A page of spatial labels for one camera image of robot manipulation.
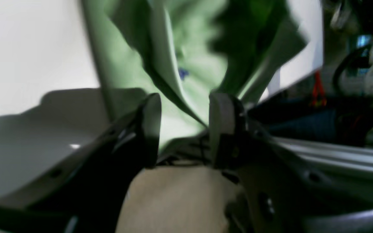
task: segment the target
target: light green fabric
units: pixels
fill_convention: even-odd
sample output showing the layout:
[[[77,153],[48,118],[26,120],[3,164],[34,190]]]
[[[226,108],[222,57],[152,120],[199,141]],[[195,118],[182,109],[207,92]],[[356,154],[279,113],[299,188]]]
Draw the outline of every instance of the light green fabric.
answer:
[[[289,27],[285,0],[83,0],[83,9],[111,117],[159,93],[161,151],[207,127],[210,92],[257,102],[277,68],[304,46]],[[286,53],[274,41],[288,35],[297,45]],[[284,54],[276,62],[271,47]],[[188,72],[184,80],[179,68]]]

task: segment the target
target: blue mark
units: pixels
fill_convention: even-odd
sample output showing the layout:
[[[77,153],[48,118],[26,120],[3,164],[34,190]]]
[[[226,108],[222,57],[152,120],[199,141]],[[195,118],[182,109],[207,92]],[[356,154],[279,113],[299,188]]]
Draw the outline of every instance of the blue mark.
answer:
[[[189,72],[185,69],[182,69],[182,68],[178,68],[178,73],[179,73],[179,77],[181,78],[182,81],[184,81],[185,77],[189,75]]]

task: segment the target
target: beige surface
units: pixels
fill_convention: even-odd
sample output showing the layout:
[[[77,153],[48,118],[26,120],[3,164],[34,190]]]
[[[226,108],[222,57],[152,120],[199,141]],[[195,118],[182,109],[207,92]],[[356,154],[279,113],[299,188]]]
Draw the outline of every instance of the beige surface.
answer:
[[[158,168],[133,180],[117,233],[217,233],[236,187],[208,168]]]

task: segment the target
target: green cloth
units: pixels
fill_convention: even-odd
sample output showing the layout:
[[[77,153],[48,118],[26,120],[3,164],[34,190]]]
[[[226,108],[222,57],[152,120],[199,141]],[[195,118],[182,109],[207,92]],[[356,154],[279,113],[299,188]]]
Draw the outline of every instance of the green cloth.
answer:
[[[83,9],[111,118],[159,93],[161,152],[205,130],[210,92],[257,102],[305,46],[285,0],[83,0]]]

